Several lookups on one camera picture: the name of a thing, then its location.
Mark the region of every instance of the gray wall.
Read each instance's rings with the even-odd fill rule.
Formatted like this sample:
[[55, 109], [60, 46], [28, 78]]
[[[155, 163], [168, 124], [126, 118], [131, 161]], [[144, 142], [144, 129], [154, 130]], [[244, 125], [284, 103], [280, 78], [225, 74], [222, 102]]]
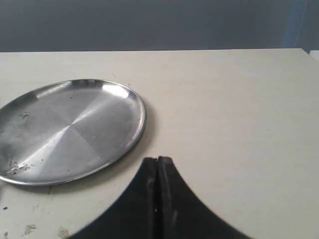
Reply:
[[0, 51], [292, 47], [295, 1], [0, 0]]

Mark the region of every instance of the black curved object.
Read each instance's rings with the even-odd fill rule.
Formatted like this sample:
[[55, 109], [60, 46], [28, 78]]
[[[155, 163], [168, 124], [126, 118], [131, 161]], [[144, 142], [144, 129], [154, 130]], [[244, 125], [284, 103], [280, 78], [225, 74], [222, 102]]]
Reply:
[[145, 158], [119, 199], [72, 239], [248, 239], [211, 212], [169, 157]]

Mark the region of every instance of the stainless steel plate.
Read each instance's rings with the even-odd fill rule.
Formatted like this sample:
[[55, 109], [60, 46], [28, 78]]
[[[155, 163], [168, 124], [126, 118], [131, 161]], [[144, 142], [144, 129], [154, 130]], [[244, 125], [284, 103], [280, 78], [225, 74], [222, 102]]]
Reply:
[[146, 123], [142, 99], [101, 80], [73, 80], [22, 95], [0, 110], [0, 179], [52, 185], [121, 158]]

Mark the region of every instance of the table surface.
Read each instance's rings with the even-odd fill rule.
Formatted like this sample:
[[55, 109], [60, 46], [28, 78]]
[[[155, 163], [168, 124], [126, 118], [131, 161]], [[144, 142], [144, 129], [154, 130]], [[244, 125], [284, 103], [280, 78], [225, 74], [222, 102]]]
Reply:
[[[145, 134], [118, 163], [81, 180], [36, 188], [0, 182], [2, 235], [71, 235], [118, 198], [143, 157], [167, 155], [193, 192], [248, 236], [319, 238], [319, 62], [305, 52], [0, 53], [0, 107], [83, 78], [138, 92], [148, 110]], [[28, 225], [35, 229], [24, 235]]]

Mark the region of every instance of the metal plate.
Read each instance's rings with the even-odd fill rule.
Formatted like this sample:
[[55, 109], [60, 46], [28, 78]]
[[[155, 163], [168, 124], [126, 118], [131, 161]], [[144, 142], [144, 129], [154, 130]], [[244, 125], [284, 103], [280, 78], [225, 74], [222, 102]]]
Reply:
[[0, 178], [52, 185], [82, 178], [121, 158], [146, 123], [142, 99], [101, 80], [31, 91], [0, 110]]

